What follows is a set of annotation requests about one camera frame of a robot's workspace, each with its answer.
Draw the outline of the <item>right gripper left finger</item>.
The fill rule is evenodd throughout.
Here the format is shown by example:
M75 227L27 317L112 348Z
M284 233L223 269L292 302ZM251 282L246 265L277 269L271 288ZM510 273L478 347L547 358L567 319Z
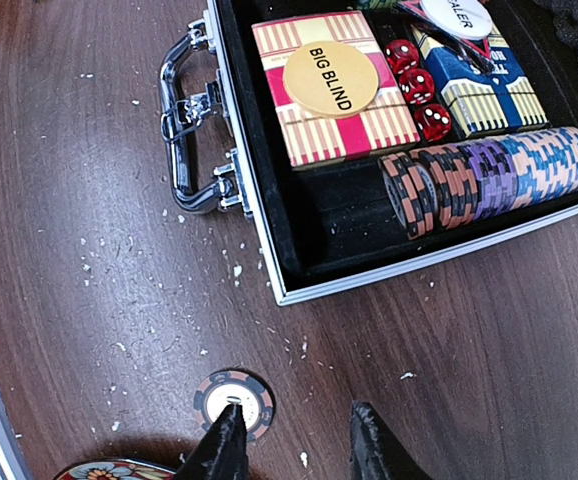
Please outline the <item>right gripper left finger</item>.
M247 430L241 405L228 404L174 479L247 478Z

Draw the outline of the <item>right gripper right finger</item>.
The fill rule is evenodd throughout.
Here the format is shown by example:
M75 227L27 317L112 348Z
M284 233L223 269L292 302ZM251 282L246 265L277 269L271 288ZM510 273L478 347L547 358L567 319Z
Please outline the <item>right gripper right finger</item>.
M369 402L352 404L350 443L352 479L430 479Z

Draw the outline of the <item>black orange poker chip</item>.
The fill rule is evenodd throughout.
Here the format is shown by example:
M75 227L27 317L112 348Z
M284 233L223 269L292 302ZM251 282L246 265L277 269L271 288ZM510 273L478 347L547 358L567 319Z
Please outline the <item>black orange poker chip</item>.
M248 442L259 440L273 423L276 403L272 390L250 372L236 369L213 372L194 393L193 409L205 431L229 405L241 408Z

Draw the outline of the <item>aluminium poker case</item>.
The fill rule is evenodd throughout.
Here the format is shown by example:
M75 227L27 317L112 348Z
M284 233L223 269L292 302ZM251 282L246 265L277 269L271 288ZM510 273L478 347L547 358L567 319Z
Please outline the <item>aluminium poker case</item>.
M159 90L177 204L240 205L281 305L578 214L578 1L211 1Z

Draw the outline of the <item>red translucent die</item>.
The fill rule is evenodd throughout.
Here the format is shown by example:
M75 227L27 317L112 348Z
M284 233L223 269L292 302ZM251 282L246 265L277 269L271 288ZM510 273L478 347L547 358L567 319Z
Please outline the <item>red translucent die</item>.
M420 65L420 53L410 40L395 39L385 47L385 56L395 76Z
M452 130L451 115L439 103L430 103L416 109L414 120L428 143L443 140Z
M425 69L406 70L398 79L400 90L409 105L423 105L430 102L435 95L435 84L432 75Z

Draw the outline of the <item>red playing card box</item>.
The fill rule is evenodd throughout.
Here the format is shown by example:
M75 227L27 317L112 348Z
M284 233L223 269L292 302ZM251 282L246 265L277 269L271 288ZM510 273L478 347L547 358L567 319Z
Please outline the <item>red playing card box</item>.
M253 25L290 165L304 170L414 146L398 82L359 11Z

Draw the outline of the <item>yellow big blind button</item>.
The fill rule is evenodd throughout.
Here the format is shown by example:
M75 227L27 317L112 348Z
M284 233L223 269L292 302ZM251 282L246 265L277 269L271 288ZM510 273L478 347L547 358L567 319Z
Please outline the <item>yellow big blind button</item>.
M284 88L306 111L325 118L346 118L374 100L380 79L370 58L352 45L317 41L289 56Z

